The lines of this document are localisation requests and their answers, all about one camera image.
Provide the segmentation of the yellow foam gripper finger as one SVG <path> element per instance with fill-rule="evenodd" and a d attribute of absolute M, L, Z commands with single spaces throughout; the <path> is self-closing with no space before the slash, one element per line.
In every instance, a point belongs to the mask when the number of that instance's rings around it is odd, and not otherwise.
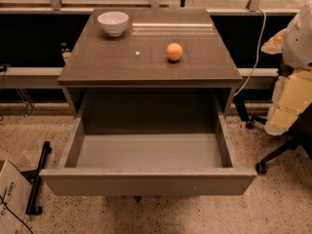
<path fill-rule="evenodd" d="M 295 72 L 289 77 L 279 76 L 267 114 L 265 132 L 280 136 L 288 131 L 298 116 L 312 103 L 312 73 Z"/>
<path fill-rule="evenodd" d="M 282 29 L 277 32 L 273 37 L 271 37 L 267 42 L 262 45 L 261 51 L 268 55 L 281 54 L 283 52 L 284 38 L 286 32 L 286 29 Z"/>

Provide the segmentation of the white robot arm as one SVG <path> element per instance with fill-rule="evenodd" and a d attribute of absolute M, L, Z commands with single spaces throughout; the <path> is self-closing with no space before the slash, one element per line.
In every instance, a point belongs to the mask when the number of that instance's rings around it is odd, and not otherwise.
<path fill-rule="evenodd" d="M 288 26 L 264 43 L 261 50 L 281 54 L 283 63 L 293 69 L 288 77 L 278 78 L 264 126 L 268 134 L 280 136 L 312 103 L 312 1 L 307 1 Z"/>

